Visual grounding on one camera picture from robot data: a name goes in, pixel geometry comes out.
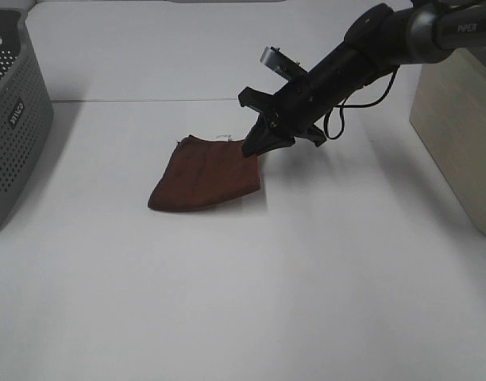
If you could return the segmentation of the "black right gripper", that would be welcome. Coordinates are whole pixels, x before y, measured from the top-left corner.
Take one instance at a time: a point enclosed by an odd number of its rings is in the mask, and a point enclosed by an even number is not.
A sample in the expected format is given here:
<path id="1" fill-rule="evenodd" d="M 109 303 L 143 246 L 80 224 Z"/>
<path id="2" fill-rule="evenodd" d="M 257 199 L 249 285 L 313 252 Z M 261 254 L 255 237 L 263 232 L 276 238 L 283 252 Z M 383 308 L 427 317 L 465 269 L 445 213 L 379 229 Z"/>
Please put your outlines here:
<path id="1" fill-rule="evenodd" d="M 380 77 L 377 66 L 361 52 L 338 46 L 306 75 L 287 81 L 274 94 L 246 87 L 240 106 L 258 113 L 241 146 L 244 157 L 291 147 L 296 138 L 320 146 L 324 132 L 314 123 L 356 90 Z"/>

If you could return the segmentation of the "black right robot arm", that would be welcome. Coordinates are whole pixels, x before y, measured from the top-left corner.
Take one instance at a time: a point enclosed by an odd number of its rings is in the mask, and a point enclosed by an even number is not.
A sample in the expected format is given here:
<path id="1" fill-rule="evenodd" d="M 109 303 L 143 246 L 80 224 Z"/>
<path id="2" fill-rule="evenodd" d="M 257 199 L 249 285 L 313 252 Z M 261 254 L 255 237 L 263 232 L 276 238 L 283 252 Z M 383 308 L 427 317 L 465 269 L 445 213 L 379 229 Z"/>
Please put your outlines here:
<path id="1" fill-rule="evenodd" d="M 395 77 L 402 65 L 436 64 L 458 48 L 479 47 L 486 47 L 486 1 L 459 6 L 415 1 L 399 11 L 380 3 L 309 71 L 278 48 L 266 48 L 262 63 L 287 82 L 275 94 L 246 87 L 238 95 L 241 106 L 258 113 L 242 153 L 259 156 L 291 147 L 298 138 L 320 146 L 332 136 L 316 121 L 349 108 L 346 101 L 354 92 L 386 75 Z"/>

